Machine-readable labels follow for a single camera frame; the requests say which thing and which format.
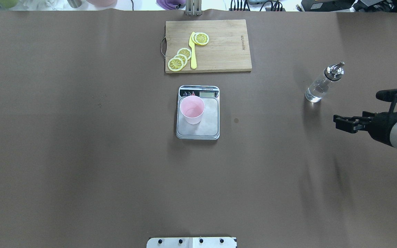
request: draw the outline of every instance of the wooden cutting board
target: wooden cutting board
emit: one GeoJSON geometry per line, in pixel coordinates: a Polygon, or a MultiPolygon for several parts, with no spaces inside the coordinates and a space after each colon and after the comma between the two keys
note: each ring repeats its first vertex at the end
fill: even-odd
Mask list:
{"type": "Polygon", "coordinates": [[[165,31],[166,73],[252,71],[246,20],[168,21],[165,31]],[[191,60],[189,60],[181,71],[170,71],[167,63],[177,54],[177,51],[182,47],[191,49],[189,36],[193,31],[209,35],[208,44],[195,45],[197,69],[191,69],[191,60]]]}

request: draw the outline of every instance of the metal bracket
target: metal bracket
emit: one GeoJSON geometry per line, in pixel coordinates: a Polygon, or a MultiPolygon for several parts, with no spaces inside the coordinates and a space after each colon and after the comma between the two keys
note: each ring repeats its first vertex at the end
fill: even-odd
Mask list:
{"type": "Polygon", "coordinates": [[[187,16],[202,15],[202,0],[186,0],[185,14],[187,16]]]}

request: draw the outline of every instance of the purple cloth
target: purple cloth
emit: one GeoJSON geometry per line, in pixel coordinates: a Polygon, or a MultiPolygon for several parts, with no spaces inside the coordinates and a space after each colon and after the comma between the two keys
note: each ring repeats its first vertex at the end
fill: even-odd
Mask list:
{"type": "Polygon", "coordinates": [[[156,2],[166,10],[176,9],[177,6],[186,4],[186,0],[156,0],[156,2]]]}

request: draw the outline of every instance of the brown table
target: brown table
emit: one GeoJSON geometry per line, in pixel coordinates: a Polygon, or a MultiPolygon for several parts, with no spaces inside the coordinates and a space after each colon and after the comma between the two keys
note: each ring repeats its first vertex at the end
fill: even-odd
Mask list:
{"type": "Polygon", "coordinates": [[[0,11],[0,247],[397,247],[397,150],[335,129],[397,88],[397,14],[234,13],[251,73],[167,75],[182,11],[0,11]],[[319,104],[304,91],[346,62],[319,104]],[[175,136],[183,84],[221,89],[217,141],[175,136]]]}

